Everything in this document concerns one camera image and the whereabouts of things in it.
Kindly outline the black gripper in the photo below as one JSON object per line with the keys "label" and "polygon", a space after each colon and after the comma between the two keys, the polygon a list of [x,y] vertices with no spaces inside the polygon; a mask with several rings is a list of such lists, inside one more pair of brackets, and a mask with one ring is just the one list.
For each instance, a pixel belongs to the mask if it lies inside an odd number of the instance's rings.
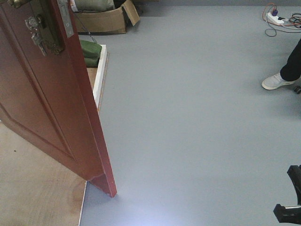
{"label": "black gripper", "polygon": [[287,171],[294,186],[297,205],[282,206],[277,204],[273,210],[279,223],[301,224],[301,166],[291,165]]}

